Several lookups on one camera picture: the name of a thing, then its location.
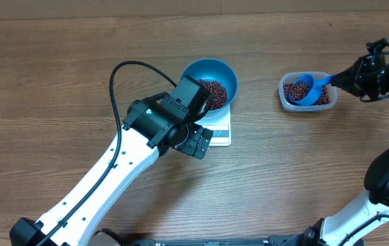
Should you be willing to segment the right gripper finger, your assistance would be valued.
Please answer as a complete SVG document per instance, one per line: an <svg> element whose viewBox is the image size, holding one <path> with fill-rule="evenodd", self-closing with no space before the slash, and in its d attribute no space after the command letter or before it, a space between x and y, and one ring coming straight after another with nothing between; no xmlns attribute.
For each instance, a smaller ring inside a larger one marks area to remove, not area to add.
<svg viewBox="0 0 389 246"><path fill-rule="evenodd" d="M364 77L360 75L361 67L360 65L352 65L348 69L335 74L330 79L331 85L353 85L353 84L362 84L364 82Z"/></svg>
<svg viewBox="0 0 389 246"><path fill-rule="evenodd" d="M341 90L355 96L355 97L361 97L362 90L360 87L358 87L355 83L338 83L333 82L333 86L340 88Z"/></svg>

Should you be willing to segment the red adzuki beans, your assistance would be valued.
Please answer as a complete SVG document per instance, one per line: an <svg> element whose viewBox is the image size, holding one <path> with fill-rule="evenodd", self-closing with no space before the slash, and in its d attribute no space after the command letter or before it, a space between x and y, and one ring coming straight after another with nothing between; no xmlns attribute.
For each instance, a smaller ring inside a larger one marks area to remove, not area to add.
<svg viewBox="0 0 389 246"><path fill-rule="evenodd" d="M224 107L228 100L228 94L226 88L219 81L205 81L203 79L198 80L199 83L203 84L207 90L213 95L213 106L212 110L221 109ZM291 102L289 99L289 90L292 86L292 83L286 84L284 86L284 92L286 93L286 99L293 105L296 105ZM325 105L328 104L329 99L327 97L326 87L323 88L323 95L314 105Z"/></svg>

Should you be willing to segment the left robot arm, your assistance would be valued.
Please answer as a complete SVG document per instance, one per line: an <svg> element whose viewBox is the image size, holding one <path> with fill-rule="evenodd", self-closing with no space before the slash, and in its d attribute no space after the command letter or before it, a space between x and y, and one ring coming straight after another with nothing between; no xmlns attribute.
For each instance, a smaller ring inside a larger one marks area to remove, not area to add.
<svg viewBox="0 0 389 246"><path fill-rule="evenodd" d="M126 188L170 148L203 159L213 132L196 122L211 105L209 91L184 76L172 93L134 101L112 143L73 190L37 221L20 218L13 245L87 245Z"/></svg>

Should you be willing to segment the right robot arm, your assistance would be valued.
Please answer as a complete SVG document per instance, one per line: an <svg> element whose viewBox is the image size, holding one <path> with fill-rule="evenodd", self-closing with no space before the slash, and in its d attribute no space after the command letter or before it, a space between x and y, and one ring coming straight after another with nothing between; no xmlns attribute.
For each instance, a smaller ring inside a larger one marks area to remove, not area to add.
<svg viewBox="0 0 389 246"><path fill-rule="evenodd" d="M368 53L348 69L316 80L300 76L308 86L298 105L310 106L321 95L324 85L338 87L364 103L389 98L389 42L382 38L366 45ZM363 237L389 222L389 148L369 166L364 191L335 215L322 218L302 234L292 236L286 245L362 245Z"/></svg>

